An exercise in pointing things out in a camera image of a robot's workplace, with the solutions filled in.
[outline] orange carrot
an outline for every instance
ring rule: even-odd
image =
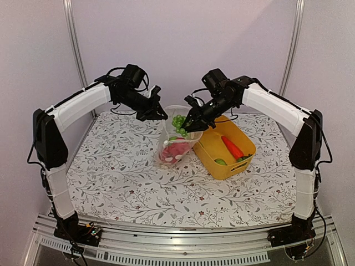
[[[236,160],[244,156],[243,152],[237,146],[235,146],[235,144],[231,142],[226,136],[221,136],[221,139],[226,145],[229,152]]]

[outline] yellow bin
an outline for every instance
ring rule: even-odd
[[[222,115],[215,121],[224,120],[228,120],[228,118]],[[249,154],[252,156],[241,162],[236,162],[236,159],[222,141],[221,136],[226,136],[245,156]],[[251,159],[256,153],[256,147],[236,124],[232,121],[228,121],[217,123],[215,129],[209,128],[206,130],[200,141],[195,144],[194,151],[215,179],[224,180],[247,169]],[[217,158],[223,159],[227,165],[216,163],[215,159]]]

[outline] clear plastic bag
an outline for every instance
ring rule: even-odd
[[[199,141],[203,132],[180,133],[173,125],[173,119],[177,116],[186,117],[190,108],[180,105],[170,105],[164,108],[168,115],[167,120],[163,120],[163,130],[158,142],[156,160],[164,166],[172,166],[192,149]]]

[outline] floral tablecloth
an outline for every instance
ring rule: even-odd
[[[179,227],[240,227],[288,222],[296,181],[289,148],[265,115],[235,123],[257,147],[249,168],[224,181],[209,175],[193,151],[171,169],[154,161],[161,122],[103,112],[67,174],[80,214]]]

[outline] white wall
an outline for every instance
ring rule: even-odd
[[[186,104],[214,68],[278,91],[295,9],[284,0],[73,1],[88,80],[137,64],[162,87],[163,106]]]
[[[0,1],[0,265],[20,265],[38,212],[49,202],[26,158],[32,112],[80,89],[62,1]],[[65,133],[73,152],[90,116]]]
[[[286,97],[323,112],[334,163],[322,165],[319,200],[355,265],[355,1],[306,1]],[[322,156],[327,158],[326,150]]]

